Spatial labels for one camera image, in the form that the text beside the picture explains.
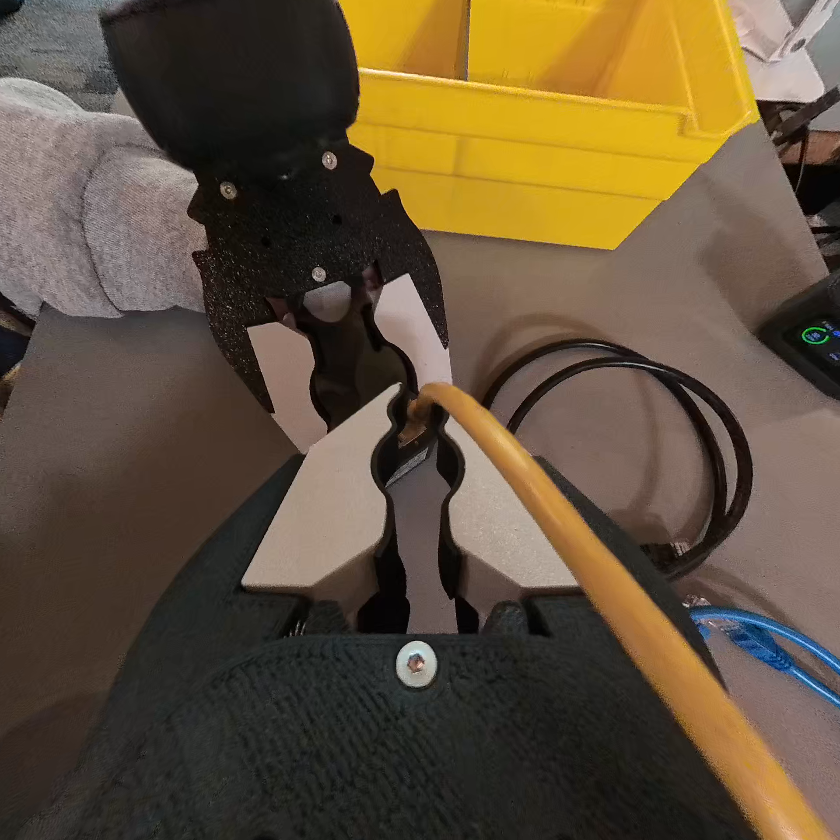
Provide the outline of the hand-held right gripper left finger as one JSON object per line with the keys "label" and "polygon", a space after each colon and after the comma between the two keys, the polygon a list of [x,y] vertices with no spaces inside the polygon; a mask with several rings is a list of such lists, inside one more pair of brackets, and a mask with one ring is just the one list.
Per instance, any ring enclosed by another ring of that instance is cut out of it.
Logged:
{"label": "hand-held right gripper left finger", "polygon": [[247,592],[336,602],[360,632],[406,632],[386,488],[401,468],[405,420],[405,387],[391,385],[310,447],[241,580]]}

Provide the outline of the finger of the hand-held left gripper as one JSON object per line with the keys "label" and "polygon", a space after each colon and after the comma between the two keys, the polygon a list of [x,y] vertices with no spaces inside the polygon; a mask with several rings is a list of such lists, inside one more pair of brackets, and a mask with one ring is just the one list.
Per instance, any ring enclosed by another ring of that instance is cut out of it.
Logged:
{"label": "finger of the hand-held left gripper", "polygon": [[392,385],[418,393],[427,383],[452,384],[449,350],[408,274],[384,283],[365,272],[363,402]]}
{"label": "finger of the hand-held left gripper", "polygon": [[347,312],[323,320],[308,309],[247,329],[269,413],[305,454],[358,411],[358,335]]}

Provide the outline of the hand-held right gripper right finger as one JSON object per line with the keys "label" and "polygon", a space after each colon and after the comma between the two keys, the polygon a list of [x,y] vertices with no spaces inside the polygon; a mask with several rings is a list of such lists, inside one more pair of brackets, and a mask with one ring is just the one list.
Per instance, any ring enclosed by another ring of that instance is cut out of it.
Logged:
{"label": "hand-held right gripper right finger", "polygon": [[427,419],[448,487],[437,567],[458,633],[477,634],[499,603],[577,592],[572,572],[480,446],[440,405],[428,406]]}

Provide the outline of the black ethernet port adapter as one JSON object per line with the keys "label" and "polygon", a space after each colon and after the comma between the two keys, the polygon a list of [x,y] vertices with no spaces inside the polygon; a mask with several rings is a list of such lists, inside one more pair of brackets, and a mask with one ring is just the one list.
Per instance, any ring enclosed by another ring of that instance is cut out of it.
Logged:
{"label": "black ethernet port adapter", "polygon": [[422,465],[434,453],[436,433],[427,423],[407,422],[396,436],[394,466],[383,473],[388,488]]}

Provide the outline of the person's left forearm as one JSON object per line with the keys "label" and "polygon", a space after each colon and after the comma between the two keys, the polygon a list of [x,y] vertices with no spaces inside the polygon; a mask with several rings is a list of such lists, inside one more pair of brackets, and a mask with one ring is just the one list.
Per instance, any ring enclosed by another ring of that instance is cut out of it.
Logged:
{"label": "person's left forearm", "polygon": [[196,188],[137,119],[2,79],[1,289],[25,315],[204,312]]}

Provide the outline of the yellow plastic bin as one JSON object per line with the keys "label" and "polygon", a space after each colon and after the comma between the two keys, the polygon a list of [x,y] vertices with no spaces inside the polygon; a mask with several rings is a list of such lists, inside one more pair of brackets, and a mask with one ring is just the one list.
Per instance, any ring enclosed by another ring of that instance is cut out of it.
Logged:
{"label": "yellow plastic bin", "polygon": [[350,142],[424,230],[614,249],[758,120],[720,1],[342,1]]}

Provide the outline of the black device with green display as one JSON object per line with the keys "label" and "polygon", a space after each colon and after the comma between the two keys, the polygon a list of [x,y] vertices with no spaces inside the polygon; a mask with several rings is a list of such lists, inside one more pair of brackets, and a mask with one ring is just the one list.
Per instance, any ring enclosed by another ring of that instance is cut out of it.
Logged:
{"label": "black device with green display", "polygon": [[758,340],[819,392],[839,399],[839,271],[782,303]]}

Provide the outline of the white plastic item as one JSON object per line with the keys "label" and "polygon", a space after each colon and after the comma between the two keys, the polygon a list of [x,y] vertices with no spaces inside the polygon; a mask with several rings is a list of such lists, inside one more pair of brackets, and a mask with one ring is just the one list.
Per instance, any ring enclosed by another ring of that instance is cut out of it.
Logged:
{"label": "white plastic item", "polygon": [[810,2],[794,24],[781,1],[729,1],[757,102],[809,104],[826,88],[807,52],[838,1]]}

